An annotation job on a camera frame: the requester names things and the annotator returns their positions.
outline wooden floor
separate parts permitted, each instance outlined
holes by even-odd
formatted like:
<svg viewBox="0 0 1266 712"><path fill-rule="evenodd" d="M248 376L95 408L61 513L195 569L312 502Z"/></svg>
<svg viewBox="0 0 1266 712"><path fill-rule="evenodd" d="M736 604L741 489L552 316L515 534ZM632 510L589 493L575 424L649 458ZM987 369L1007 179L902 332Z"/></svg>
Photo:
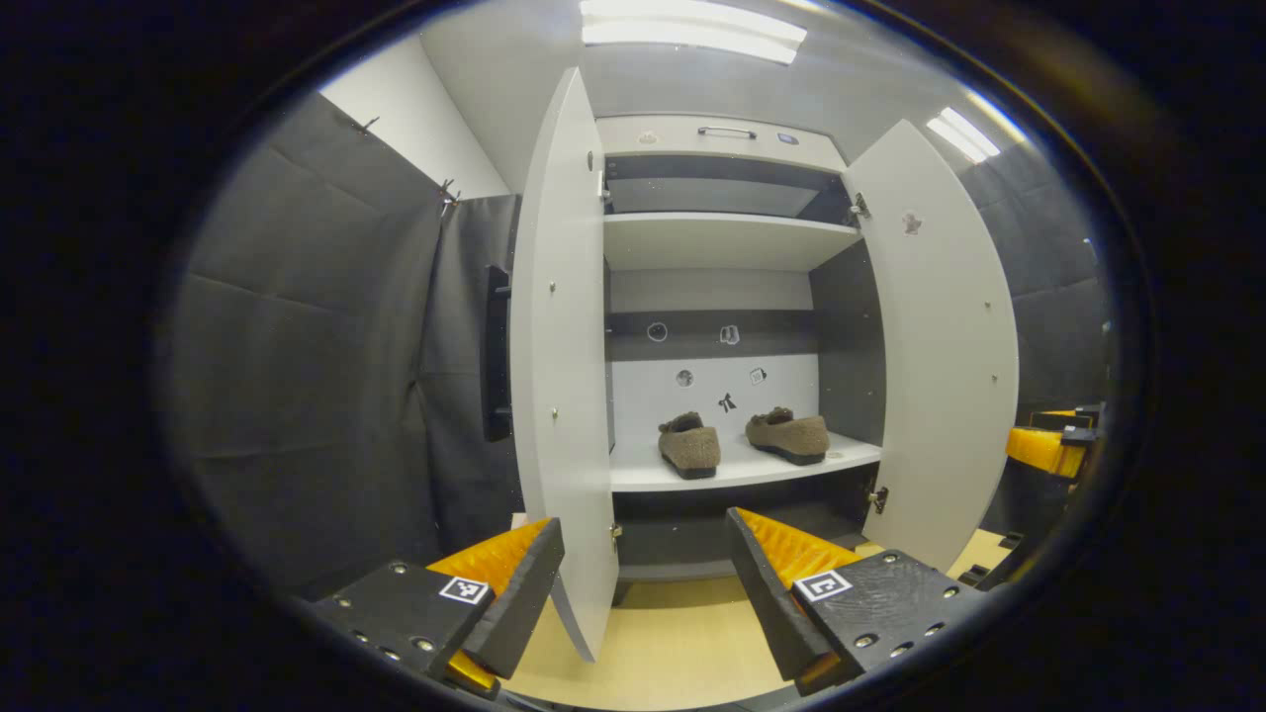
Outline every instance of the wooden floor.
<svg viewBox="0 0 1266 712"><path fill-rule="evenodd" d="M947 574L996 566L1000 535L977 530ZM857 554L884 547L867 542ZM505 689L606 709L689 709L787 687L737 578L634 584L611 609L598 663L585 663L546 604Z"/></svg>

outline cabinet shelf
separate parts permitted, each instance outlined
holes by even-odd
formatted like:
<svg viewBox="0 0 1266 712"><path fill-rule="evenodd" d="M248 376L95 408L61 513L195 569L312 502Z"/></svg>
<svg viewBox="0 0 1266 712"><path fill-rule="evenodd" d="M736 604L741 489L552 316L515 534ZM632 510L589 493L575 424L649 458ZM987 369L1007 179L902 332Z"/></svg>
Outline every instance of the cabinet shelf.
<svg viewBox="0 0 1266 712"><path fill-rule="evenodd" d="M625 213L603 228L613 271L808 272L861 239L844 226L741 213Z"/></svg>
<svg viewBox="0 0 1266 712"><path fill-rule="evenodd" d="M777 455L761 452L742 435L722 442L722 462L717 475L684 480L660 456L655 442L615 443L611 451L611 492L671 492L744 486L796 478L808 478L877 462L881 448L842 435L828 433L827 457L815 465L793 465Z"/></svg>

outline fluorescent light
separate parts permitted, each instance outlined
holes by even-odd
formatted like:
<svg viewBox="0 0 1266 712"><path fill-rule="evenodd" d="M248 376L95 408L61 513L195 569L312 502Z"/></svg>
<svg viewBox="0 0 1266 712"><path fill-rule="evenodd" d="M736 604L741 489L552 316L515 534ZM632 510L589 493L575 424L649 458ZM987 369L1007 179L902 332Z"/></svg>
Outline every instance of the fluorescent light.
<svg viewBox="0 0 1266 712"><path fill-rule="evenodd" d="M699 0L584 0L585 44L689 44L790 65L804 28L760 13Z"/></svg>
<svg viewBox="0 0 1266 712"><path fill-rule="evenodd" d="M1008 119L1006 114L999 111L998 106L990 104L987 99L971 90L967 91L967 99L970 99L971 103L975 104L977 109L984 111L986 117L993 119L995 124L1003 127L1003 130L1006 132L1006 136L1010 136L1015 141L1015 143L1024 143L1025 141L1028 141L1028 137L1024 136L1024 132L1020 130L1020 128L1015 125L1010 119Z"/></svg>
<svg viewBox="0 0 1266 712"><path fill-rule="evenodd" d="M985 134L980 133L980 129L974 127L967 119L962 118L962 114L958 111L946 106L941 111L941 118L944 119L947 124L958 129L958 133L967 137L967 141L972 142L976 148L984 151L986 156L998 156L1000 153L998 147L994 146L994 142L989 141Z"/></svg>
<svg viewBox="0 0 1266 712"><path fill-rule="evenodd" d="M928 128L937 132L941 138L953 143L955 148L962 151L963 156L967 156L967 160L972 163L982 163L985 162L985 158L989 157L985 156L985 152L977 148L975 143L967 141L966 136L958 133L958 130L953 127L941 120L941 117L932 117L932 119L928 120Z"/></svg>

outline ceiling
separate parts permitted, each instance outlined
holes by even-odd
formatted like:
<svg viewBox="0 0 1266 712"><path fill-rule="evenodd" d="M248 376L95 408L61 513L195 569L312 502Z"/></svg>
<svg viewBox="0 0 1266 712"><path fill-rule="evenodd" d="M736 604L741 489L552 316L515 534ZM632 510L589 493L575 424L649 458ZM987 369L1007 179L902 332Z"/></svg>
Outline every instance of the ceiling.
<svg viewBox="0 0 1266 712"><path fill-rule="evenodd" d="M808 0L725 0L809 30L790 66L714 49L584 47L577 0L487 0L432 20L422 42L506 185L522 191L537 130L566 67L594 113L718 114L830 134L846 161L900 119L923 128L953 106L1000 148L1013 141L914 43ZM968 163L924 129L955 170Z"/></svg>

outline open cabinet door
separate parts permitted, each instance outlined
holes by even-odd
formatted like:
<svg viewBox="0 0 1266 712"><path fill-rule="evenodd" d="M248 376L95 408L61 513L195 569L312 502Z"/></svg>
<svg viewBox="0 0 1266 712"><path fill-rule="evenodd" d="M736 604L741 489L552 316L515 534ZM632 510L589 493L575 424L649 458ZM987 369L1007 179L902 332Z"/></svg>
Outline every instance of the open cabinet door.
<svg viewBox="0 0 1266 712"><path fill-rule="evenodd" d="M948 569L989 507L1015 421L1015 315L998 251L967 191L909 122L843 174L884 323L884 455L862 533Z"/></svg>
<svg viewBox="0 0 1266 712"><path fill-rule="evenodd" d="M523 191L510 299L510 399L523 502L557 517L553 602L596 660L619 570L603 314L603 147L577 68L546 110Z"/></svg>

